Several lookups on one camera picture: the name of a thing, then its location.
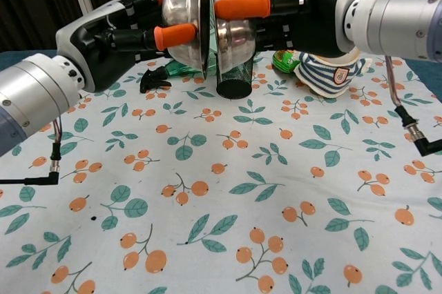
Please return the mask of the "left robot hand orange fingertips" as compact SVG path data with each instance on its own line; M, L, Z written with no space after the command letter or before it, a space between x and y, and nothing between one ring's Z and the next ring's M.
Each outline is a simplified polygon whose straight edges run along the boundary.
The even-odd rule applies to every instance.
M112 0L59 29L57 53L81 72L87 92L102 92L141 61L197 37L192 23L166 27L163 0Z

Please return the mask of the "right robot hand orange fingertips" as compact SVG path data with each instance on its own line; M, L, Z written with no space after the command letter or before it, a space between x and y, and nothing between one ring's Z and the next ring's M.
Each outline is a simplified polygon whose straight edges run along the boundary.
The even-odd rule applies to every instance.
M341 57L354 43L345 34L345 17L355 0L216 0L215 17L250 20L256 51L296 50Z

